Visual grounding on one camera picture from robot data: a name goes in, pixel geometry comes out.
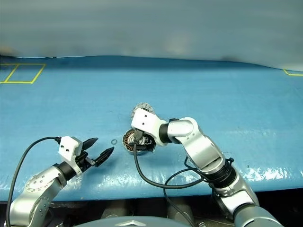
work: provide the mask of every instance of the copper coil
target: copper coil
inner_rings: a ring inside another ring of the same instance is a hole
[[[134,147],[132,145],[129,144],[129,138],[134,134],[133,130],[130,130],[127,132],[127,134],[125,135],[124,139],[123,139],[123,143],[126,147],[126,149],[128,149],[129,151],[134,151]]]

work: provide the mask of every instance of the metal gear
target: metal gear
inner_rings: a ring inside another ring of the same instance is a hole
[[[133,129],[130,129],[128,130],[124,136],[123,136],[123,146],[126,148],[127,151],[133,153],[134,152],[134,146],[131,145],[133,142],[134,142],[134,130]],[[145,143],[145,138],[141,138],[139,140],[139,145],[146,145]],[[137,153],[140,154],[142,153],[143,150],[138,150]]]
[[[152,114],[156,114],[155,111],[154,111],[154,109],[152,108],[152,106],[149,105],[148,103],[139,103],[139,104],[136,105],[136,106],[133,108],[133,110],[132,110],[132,115],[131,115],[131,118],[132,118],[132,119],[133,119],[133,117],[134,117],[134,113],[136,112],[136,110],[137,110],[138,108],[141,108],[141,109],[143,109],[143,110],[146,110],[146,111],[148,111],[148,112],[150,112],[150,113],[152,113]]]

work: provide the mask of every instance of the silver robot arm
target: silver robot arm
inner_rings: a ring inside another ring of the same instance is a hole
[[[13,201],[10,208],[10,224],[14,227],[40,227],[48,212],[51,201],[74,176],[81,175],[91,166],[98,167],[113,152],[109,148],[97,159],[88,158],[84,150],[91,147],[97,138],[81,142],[75,137],[61,137],[59,154],[62,163],[34,175],[25,185],[23,192]]]
[[[265,209],[240,173],[226,159],[216,144],[190,117],[171,119],[169,123],[144,109],[135,111],[132,128],[153,137],[156,144],[182,144],[187,157],[208,180],[213,197],[223,214],[233,219],[236,227],[280,227]]]

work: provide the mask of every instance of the black connector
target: black connector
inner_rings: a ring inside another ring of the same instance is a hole
[[[61,136],[55,137],[54,140],[60,145],[60,143],[61,143]]]
[[[144,132],[139,129],[136,129],[134,131],[134,143],[135,144],[139,144],[139,141],[142,139],[143,134],[144,134]]]

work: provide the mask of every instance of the gear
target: gear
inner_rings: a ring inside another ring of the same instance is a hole
[[[123,144],[128,151],[131,151],[131,152],[134,151],[134,147],[132,145],[130,145],[130,143],[133,141],[134,141],[134,130],[129,130],[123,136]]]
[[[150,113],[152,113],[152,114],[156,114],[155,111],[154,111],[154,109],[152,108],[152,106],[149,105],[148,103],[139,103],[139,104],[136,105],[136,106],[133,108],[133,110],[132,110],[132,115],[131,115],[131,118],[132,118],[132,119],[133,119],[133,117],[134,117],[134,113],[136,112],[136,110],[137,110],[138,108],[141,108],[141,109],[143,109],[143,110],[146,110],[146,111],[148,111],[148,112],[150,112]]]

